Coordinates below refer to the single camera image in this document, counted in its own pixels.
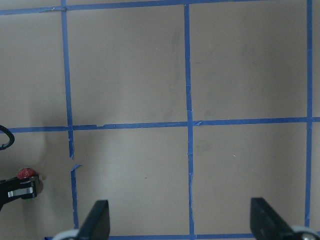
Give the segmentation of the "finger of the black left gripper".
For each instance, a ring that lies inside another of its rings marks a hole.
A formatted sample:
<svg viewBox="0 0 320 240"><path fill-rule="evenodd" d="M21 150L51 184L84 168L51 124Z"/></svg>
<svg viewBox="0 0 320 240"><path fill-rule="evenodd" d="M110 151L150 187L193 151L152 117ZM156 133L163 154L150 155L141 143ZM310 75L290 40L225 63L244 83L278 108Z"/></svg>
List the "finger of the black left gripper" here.
<svg viewBox="0 0 320 240"><path fill-rule="evenodd" d="M40 189L40 179L38 175L19 179L17 177L2 180L0 182L0 199L17 200L35 198Z"/></svg>

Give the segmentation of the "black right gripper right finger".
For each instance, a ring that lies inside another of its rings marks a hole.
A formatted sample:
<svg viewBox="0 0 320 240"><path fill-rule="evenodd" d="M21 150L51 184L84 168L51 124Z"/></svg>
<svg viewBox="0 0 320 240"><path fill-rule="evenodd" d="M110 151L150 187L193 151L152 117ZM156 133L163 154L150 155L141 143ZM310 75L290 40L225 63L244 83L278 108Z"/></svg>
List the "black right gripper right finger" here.
<svg viewBox="0 0 320 240"><path fill-rule="evenodd" d="M254 237L301 237L301 229L294 229L262 197L250 200L250 230Z"/></svg>

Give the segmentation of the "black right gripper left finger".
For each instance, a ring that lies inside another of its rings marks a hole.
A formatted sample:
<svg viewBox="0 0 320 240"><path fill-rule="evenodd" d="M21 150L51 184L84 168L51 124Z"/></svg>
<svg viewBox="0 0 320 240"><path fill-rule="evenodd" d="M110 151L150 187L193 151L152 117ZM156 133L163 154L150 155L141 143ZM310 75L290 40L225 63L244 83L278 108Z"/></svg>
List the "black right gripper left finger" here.
<svg viewBox="0 0 320 240"><path fill-rule="evenodd" d="M110 235L110 210L108 200L97 200L83 225L78 237L108 237Z"/></svg>

